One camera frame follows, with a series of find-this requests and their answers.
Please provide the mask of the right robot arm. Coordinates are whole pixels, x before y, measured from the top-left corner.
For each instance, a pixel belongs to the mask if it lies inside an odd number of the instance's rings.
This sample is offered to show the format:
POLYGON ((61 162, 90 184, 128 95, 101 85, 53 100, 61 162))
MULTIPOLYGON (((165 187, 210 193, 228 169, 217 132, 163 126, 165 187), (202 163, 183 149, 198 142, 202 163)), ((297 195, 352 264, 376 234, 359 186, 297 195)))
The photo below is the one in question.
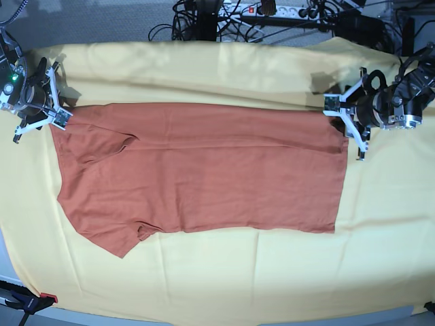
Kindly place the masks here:
POLYGON ((48 61, 30 67, 18 42, 1 28, 1 110, 17 115, 18 129, 39 130, 53 108, 48 61))

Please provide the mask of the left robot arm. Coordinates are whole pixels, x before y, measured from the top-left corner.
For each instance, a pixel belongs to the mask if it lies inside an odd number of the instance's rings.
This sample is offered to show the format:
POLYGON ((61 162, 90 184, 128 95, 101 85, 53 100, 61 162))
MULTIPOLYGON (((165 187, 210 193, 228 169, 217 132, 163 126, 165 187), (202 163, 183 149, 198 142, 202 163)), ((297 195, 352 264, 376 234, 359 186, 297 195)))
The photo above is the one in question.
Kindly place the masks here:
POLYGON ((384 73, 361 68, 360 80, 345 89, 340 108, 346 113, 345 134, 358 144, 358 160, 368 151, 371 130, 414 129, 434 100, 434 43, 429 42, 400 63, 388 85, 384 73))

